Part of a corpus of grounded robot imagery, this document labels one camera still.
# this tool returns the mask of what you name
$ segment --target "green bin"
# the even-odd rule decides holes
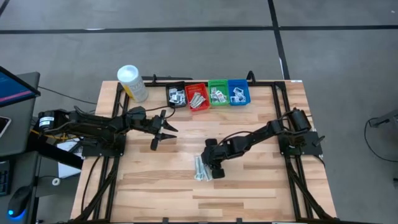
[[[211,99],[211,88],[217,88],[226,96],[226,101],[224,103],[213,102]],[[228,81],[227,80],[209,80],[208,82],[209,100],[212,106],[223,106],[229,104],[229,91],[228,91]]]

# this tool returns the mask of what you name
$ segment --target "keyboard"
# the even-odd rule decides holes
[[[10,161],[0,161],[0,196],[10,194],[12,167]]]

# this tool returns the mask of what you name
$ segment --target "monitor screen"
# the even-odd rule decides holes
[[[31,98],[35,93],[0,71],[0,106]]]

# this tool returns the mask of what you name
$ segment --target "wooden tabletop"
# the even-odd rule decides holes
[[[111,116],[117,82],[103,82],[96,115]],[[286,81],[290,107],[310,115],[304,86]],[[150,150],[150,134],[130,131],[119,164],[112,222],[246,222],[292,221],[294,212],[284,158],[279,154],[277,138],[270,138],[251,148],[243,157],[223,162],[226,177],[212,181],[197,181],[194,157],[205,147],[205,139],[223,139],[236,131],[254,131],[270,119],[276,119],[274,100],[268,86],[249,87],[251,103],[246,106],[212,107],[192,113],[187,107],[178,108],[168,119],[179,132],[177,139],[159,143],[157,151]],[[129,108],[146,109],[166,105],[164,87],[148,88],[149,97],[143,103],[129,102]],[[159,114],[147,112],[148,117]],[[95,158],[84,161],[73,204],[71,218],[80,214],[81,197]],[[323,165],[313,156],[302,156],[309,191],[330,215],[335,208]],[[91,176],[85,206],[98,188],[102,158]],[[298,197],[305,217],[302,194]],[[108,193],[101,204],[101,215]]]

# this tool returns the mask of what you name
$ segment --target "black robotic arm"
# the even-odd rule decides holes
[[[40,134],[72,134],[84,138],[83,156],[94,156],[85,155],[85,147],[90,153],[100,151],[119,153],[118,149],[124,148],[126,133],[130,130],[153,134],[155,138],[150,148],[156,150],[159,141],[176,138],[174,135],[162,133],[162,129],[178,131],[169,125],[165,114],[166,110],[162,110],[160,115],[148,119],[145,109],[141,106],[113,118],[87,114],[78,108],[75,111],[52,110],[39,113],[38,129]]]
[[[294,130],[284,127],[283,119],[286,117]],[[288,136],[292,146],[303,146],[305,142],[301,135],[309,130],[311,130],[311,124],[304,111],[294,109],[279,119],[268,121],[267,125],[246,136],[224,139],[218,144],[216,139],[207,139],[201,158],[203,163],[211,169],[214,179],[223,178],[225,172],[221,168],[221,162],[224,160],[241,157],[250,150],[251,146],[280,134]]]

